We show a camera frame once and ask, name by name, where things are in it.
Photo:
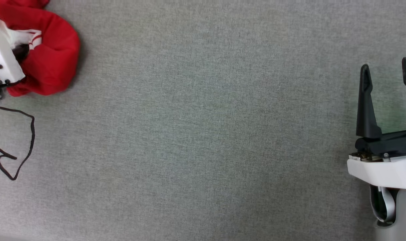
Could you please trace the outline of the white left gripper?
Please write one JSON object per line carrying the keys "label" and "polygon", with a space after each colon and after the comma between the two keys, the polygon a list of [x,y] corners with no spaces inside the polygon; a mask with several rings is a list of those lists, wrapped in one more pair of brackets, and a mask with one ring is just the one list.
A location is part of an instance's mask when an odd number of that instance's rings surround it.
{"label": "white left gripper", "polygon": [[27,58],[29,51],[28,44],[18,45],[11,50],[6,38],[0,32],[0,90],[25,78],[20,63]]}

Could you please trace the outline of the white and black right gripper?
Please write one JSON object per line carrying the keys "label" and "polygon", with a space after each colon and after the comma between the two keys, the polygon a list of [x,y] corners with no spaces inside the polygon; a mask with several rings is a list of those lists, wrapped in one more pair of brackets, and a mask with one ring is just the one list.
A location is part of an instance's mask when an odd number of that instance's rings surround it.
{"label": "white and black right gripper", "polygon": [[[406,86],[406,57],[402,58]],[[377,125],[368,64],[360,70],[357,108],[356,153],[349,156],[349,174],[374,186],[406,189],[406,130],[382,133]]]}

